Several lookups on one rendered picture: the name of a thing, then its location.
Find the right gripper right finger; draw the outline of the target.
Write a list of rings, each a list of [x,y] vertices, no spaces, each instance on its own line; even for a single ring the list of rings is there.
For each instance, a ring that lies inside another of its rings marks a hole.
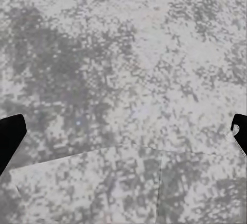
[[[235,137],[239,145],[247,155],[247,116],[235,114],[232,124],[228,126],[224,135],[227,137]]]

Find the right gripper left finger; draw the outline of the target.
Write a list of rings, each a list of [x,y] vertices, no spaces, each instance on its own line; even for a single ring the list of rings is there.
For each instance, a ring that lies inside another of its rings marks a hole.
[[[27,133],[22,114],[0,119],[0,175]]]

